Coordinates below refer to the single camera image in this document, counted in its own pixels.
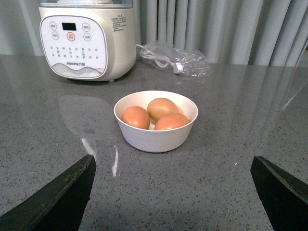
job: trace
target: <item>button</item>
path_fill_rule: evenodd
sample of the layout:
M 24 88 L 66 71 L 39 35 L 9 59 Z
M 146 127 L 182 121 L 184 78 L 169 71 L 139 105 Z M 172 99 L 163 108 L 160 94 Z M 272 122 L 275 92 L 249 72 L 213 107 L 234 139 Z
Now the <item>button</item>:
M 55 22 L 50 22 L 49 26 L 52 30 L 56 30 L 57 29 L 57 24 Z
M 82 24 L 82 29 L 86 32 L 88 32 L 90 30 L 90 25 L 87 23 Z
M 66 37 L 68 40 L 70 40 L 71 42 L 75 40 L 75 35 L 72 32 L 68 32 L 66 34 Z
M 84 38 L 84 40 L 87 41 L 87 42 L 91 41 L 91 39 L 92 39 L 92 37 L 91 37 L 91 35 L 90 35 L 89 33 L 85 33 L 85 34 L 83 35 L 83 38 Z
M 57 32 L 52 32 L 51 36 L 52 36 L 52 38 L 54 40 L 58 40 L 59 39 L 59 34 Z

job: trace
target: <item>power cord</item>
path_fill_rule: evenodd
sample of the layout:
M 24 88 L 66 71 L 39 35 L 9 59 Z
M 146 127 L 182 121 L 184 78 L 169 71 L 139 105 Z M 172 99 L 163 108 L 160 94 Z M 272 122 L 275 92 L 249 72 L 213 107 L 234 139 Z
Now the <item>power cord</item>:
M 153 60 L 160 68 L 166 68 L 169 64 L 173 67 L 175 74 L 183 73 L 181 63 L 173 63 L 167 56 L 157 55 L 140 44 L 136 44 L 136 46 L 141 48 L 139 54 L 142 58 Z

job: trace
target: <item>curtain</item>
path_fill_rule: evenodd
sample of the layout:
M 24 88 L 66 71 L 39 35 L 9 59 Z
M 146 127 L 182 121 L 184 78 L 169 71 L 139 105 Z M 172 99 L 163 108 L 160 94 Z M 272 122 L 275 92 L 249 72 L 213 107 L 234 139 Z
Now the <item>curtain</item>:
M 308 0 L 133 0 L 136 43 L 164 40 L 210 63 L 297 66 Z M 0 1 L 0 54 L 44 55 L 37 0 Z
M 308 44 L 308 0 L 136 0 L 142 44 L 165 40 L 210 63 L 296 66 Z

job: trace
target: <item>white appliance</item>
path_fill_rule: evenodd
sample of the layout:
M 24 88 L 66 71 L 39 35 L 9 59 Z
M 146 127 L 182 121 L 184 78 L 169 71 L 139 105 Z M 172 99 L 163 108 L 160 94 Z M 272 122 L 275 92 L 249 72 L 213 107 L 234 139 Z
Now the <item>white appliance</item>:
M 113 81 L 136 61 L 132 0 L 39 0 L 50 68 L 65 78 Z

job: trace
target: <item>gray countertop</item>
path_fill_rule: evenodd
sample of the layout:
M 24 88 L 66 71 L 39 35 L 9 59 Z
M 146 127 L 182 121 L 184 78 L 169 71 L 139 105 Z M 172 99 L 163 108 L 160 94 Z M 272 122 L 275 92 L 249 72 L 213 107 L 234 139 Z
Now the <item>gray countertop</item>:
M 261 155 L 308 183 L 308 69 L 212 69 L 187 78 L 137 61 L 114 82 L 85 82 L 57 76 L 44 57 L 1 55 L 0 215 L 92 154 L 97 171 L 80 231 L 272 230 L 250 166 Z M 179 148 L 151 154 L 124 140 L 113 107 L 143 90 L 198 106 Z

